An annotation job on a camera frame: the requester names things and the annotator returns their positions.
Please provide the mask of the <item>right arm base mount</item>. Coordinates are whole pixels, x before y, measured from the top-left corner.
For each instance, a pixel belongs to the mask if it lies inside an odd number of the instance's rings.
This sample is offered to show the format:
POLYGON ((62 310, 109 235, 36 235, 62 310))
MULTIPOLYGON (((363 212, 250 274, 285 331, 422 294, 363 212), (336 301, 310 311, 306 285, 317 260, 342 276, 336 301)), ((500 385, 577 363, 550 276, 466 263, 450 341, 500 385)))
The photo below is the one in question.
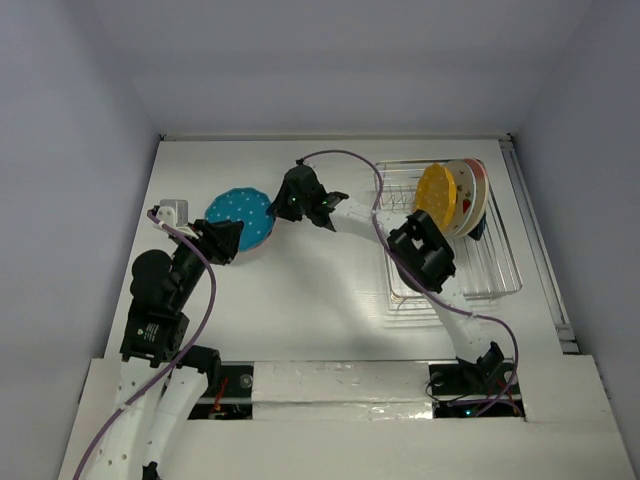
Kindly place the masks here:
POLYGON ((507 362, 497 378, 485 386, 472 386, 464 379, 458 364, 436 363, 429 366, 430 378, 425 394, 431 400, 433 417, 446 418, 525 418, 525 408, 517 379, 502 390, 510 379, 513 364, 507 362))

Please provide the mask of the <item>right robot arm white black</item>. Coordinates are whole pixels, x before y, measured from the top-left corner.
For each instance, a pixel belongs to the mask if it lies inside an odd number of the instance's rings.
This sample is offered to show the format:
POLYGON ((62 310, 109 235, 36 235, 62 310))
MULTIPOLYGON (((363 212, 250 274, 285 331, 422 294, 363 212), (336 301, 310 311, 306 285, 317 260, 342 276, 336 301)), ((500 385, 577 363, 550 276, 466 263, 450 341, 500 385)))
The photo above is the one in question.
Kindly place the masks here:
POLYGON ((405 284, 428 297, 454 347, 462 384, 483 392, 496 381, 504 355, 471 311, 456 279, 453 249, 429 214, 385 213, 329 192, 304 164, 285 174, 269 213, 380 243, 405 284))

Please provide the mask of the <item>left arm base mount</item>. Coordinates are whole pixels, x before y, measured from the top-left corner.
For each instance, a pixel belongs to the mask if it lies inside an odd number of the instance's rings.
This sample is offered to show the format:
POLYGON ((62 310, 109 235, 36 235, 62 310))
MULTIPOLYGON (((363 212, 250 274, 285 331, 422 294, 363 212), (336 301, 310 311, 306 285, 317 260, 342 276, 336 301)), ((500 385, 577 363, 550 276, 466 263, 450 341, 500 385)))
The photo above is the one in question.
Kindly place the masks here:
POLYGON ((251 420, 253 383, 253 363, 223 363, 218 386, 196 402, 188 419, 251 420))

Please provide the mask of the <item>blue dotted plate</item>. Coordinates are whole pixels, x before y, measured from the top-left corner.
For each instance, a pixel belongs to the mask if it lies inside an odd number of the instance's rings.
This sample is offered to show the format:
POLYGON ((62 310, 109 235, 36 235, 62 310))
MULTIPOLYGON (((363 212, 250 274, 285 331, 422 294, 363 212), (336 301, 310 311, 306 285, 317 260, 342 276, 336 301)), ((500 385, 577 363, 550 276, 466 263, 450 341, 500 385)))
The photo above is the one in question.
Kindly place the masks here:
POLYGON ((271 234, 275 217, 269 213, 268 195, 253 187, 232 188, 218 195, 205 210, 211 223, 229 220, 242 222, 239 251, 246 252, 261 245, 271 234))

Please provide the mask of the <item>yellow dotted plate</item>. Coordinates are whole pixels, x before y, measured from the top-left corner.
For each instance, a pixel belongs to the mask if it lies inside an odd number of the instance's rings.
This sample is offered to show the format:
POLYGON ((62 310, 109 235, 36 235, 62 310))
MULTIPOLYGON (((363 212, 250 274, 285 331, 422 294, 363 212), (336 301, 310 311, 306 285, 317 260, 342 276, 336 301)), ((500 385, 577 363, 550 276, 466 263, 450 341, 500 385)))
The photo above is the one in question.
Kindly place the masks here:
POLYGON ((442 164, 427 167, 416 187, 414 209, 429 214, 444 232, 453 220, 456 206, 456 184, 452 173, 442 164))

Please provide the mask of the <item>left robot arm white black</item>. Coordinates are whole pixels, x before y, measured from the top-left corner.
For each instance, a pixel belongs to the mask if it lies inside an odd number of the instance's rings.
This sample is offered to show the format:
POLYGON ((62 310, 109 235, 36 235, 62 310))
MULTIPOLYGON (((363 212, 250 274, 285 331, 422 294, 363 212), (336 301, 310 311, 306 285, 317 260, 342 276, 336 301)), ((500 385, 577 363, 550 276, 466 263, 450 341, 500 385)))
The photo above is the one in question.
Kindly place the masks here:
POLYGON ((185 336, 183 308, 204 274, 236 256, 243 224, 150 219, 177 248, 148 250, 132 265, 114 407, 81 457, 76 479, 159 479, 203 395, 224 387, 217 350, 185 336))

